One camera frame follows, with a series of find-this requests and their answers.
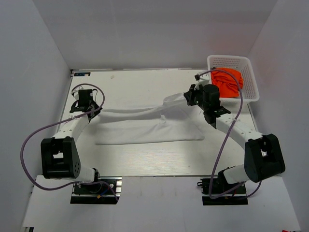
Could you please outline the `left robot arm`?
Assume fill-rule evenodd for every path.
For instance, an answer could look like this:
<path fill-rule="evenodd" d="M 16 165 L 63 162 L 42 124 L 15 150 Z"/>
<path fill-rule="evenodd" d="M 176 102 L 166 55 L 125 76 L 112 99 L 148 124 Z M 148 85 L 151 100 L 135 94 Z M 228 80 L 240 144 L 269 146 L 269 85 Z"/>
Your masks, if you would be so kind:
<path fill-rule="evenodd" d="M 96 117 L 101 108 L 93 99 L 94 89 L 78 87 L 72 91 L 69 121 L 52 137 L 41 142 L 42 172 L 46 179 L 72 179 L 84 182 L 92 193 L 101 190 L 102 181 L 95 168 L 81 164 L 76 142 L 83 129 Z"/>

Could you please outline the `white t shirt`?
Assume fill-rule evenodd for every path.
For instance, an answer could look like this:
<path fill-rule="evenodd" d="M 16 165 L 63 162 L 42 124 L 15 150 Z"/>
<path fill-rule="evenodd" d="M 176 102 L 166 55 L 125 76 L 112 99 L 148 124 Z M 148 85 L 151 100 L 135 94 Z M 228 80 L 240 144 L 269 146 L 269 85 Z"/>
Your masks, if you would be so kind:
<path fill-rule="evenodd" d="M 96 126 L 96 145 L 129 145 L 205 138 L 198 124 L 200 110 L 188 106 L 183 93 L 164 98 L 158 106 L 104 109 Z"/>

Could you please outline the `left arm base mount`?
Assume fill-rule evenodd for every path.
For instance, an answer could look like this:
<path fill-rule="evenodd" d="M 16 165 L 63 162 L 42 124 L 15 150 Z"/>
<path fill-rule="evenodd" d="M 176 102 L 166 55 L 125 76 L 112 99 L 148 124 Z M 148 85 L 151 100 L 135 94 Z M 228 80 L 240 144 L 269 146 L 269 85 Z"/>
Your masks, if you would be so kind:
<path fill-rule="evenodd" d="M 120 198 L 122 177 L 100 177 L 99 181 L 106 182 L 109 186 L 99 183 L 95 185 L 74 185 L 72 188 L 70 204 L 116 205 L 117 200 L 112 192 Z"/>

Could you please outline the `orange t shirt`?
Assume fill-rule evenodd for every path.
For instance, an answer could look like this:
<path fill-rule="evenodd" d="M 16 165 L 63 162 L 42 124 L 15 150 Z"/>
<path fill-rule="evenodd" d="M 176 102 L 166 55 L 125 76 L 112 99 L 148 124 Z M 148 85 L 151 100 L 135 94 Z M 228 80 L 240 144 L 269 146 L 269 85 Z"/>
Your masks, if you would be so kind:
<path fill-rule="evenodd" d="M 232 74 L 239 83 L 240 89 L 243 88 L 242 74 L 231 68 L 217 68 L 218 70 L 226 71 Z M 211 72 L 211 82 L 219 88 L 221 98 L 236 98 L 239 96 L 239 89 L 235 80 L 225 72 L 214 71 Z"/>

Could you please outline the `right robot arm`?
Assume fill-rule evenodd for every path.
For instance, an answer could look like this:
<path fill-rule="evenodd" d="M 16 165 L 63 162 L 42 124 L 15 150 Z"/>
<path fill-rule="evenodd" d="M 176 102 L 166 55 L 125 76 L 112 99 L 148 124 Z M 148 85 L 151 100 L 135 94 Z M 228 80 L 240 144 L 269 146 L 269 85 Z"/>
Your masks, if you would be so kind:
<path fill-rule="evenodd" d="M 219 188 L 221 194 L 228 194 L 247 181 L 259 183 L 285 172 L 285 162 L 277 136 L 272 133 L 261 134 L 239 121 L 237 116 L 233 116 L 221 105 L 217 86 L 191 85 L 184 97 L 189 106 L 202 109 L 208 124 L 225 133 L 225 142 L 231 138 L 244 150 L 244 163 L 221 170 L 217 178 L 211 177 L 209 191 Z"/>

